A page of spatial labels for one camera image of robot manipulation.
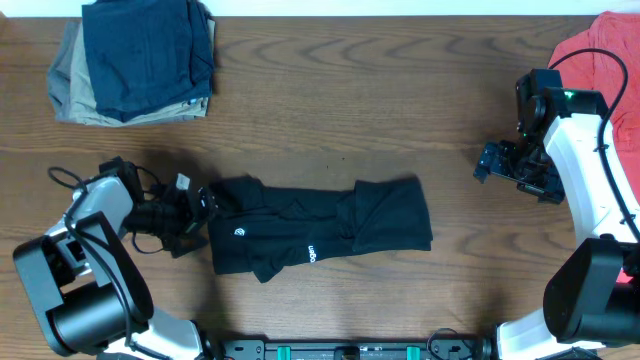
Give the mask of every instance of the white logo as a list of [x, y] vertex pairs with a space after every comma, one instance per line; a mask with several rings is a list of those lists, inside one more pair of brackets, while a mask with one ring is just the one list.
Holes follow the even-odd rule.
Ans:
[[309, 262], [316, 262], [316, 251], [311, 245], [309, 246]]

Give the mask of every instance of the wooden tabletop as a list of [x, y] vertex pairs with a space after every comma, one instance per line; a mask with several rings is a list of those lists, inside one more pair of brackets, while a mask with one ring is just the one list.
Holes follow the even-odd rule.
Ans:
[[[325, 260], [260, 284], [253, 274], [216, 276], [208, 248], [172, 260], [137, 254], [126, 238], [155, 305], [223, 337], [486, 331], [541, 307], [575, 248], [566, 202], [539, 205], [513, 183], [481, 185], [472, 173], [485, 142], [516, 137], [515, 81], [592, 17], [222, 18], [208, 117], [124, 129], [53, 120], [45, 73], [66, 21], [0, 24], [2, 359], [55, 358], [11, 258], [70, 204], [46, 176], [54, 165], [89, 177], [121, 155], [165, 181], [176, 172], [197, 184], [251, 174], [314, 189], [419, 176], [431, 252]], [[633, 347], [605, 355], [638, 357]]]

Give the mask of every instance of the stack of folded cloth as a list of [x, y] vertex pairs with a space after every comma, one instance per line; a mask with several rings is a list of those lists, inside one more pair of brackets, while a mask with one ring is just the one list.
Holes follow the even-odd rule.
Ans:
[[47, 73], [56, 120], [98, 126], [206, 115], [215, 23], [196, 0], [98, 0], [67, 23]]

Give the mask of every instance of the wooden table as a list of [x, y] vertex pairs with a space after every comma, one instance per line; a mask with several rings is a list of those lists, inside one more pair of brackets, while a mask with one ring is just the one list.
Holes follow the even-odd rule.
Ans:
[[[426, 338], [485, 331], [542, 305], [575, 247], [571, 216], [472, 172], [486, 141], [516, 136], [515, 81], [592, 17], [223, 18], [206, 119], [125, 129], [59, 124], [45, 73], [65, 19], [0, 25], [0, 358], [50, 359], [11, 252], [70, 203], [46, 176], [88, 177], [116, 155], [168, 181], [251, 174], [267, 185], [348, 189], [415, 173], [432, 252], [287, 268], [267, 284], [215, 276], [209, 249], [171, 260], [125, 246], [154, 302], [223, 337]], [[157, 246], [141, 237], [141, 246]], [[637, 348], [608, 351], [632, 359]]]

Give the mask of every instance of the red cloth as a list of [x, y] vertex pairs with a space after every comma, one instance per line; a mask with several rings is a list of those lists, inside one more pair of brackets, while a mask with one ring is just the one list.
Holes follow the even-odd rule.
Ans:
[[[601, 14], [589, 30], [556, 46], [549, 65], [583, 48], [609, 50], [627, 65], [629, 83], [611, 123], [620, 163], [636, 199], [640, 199], [640, 14]], [[564, 87], [600, 91], [609, 105], [622, 84], [618, 64], [602, 54], [576, 55], [557, 69]]]

